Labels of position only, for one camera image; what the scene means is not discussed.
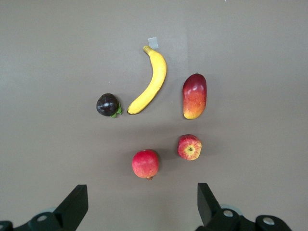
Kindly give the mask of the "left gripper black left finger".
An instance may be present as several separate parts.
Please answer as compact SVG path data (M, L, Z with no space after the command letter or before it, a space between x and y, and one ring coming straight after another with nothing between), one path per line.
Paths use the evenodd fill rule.
M75 231L88 211L87 185L77 185L52 212L35 215L19 227L11 221L0 222L2 231Z

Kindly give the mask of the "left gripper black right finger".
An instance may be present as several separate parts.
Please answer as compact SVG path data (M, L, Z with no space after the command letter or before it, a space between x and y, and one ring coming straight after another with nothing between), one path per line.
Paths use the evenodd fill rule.
M207 183L198 183L197 207L203 222L198 231L291 231L275 216L259 215L250 221L231 208L221 208Z

